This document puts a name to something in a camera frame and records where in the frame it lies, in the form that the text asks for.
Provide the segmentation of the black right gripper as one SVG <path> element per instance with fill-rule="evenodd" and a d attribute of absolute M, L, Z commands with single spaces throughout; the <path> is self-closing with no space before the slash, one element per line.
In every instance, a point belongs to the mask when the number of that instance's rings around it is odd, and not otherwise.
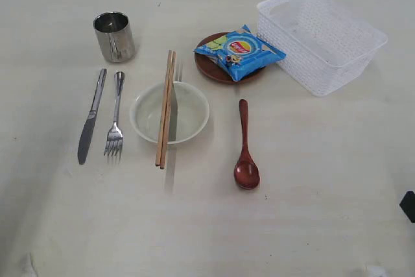
<path fill-rule="evenodd" d="M 409 190 L 405 193 L 399 206 L 409 221 L 415 223 L 415 192 L 413 190 Z"/>

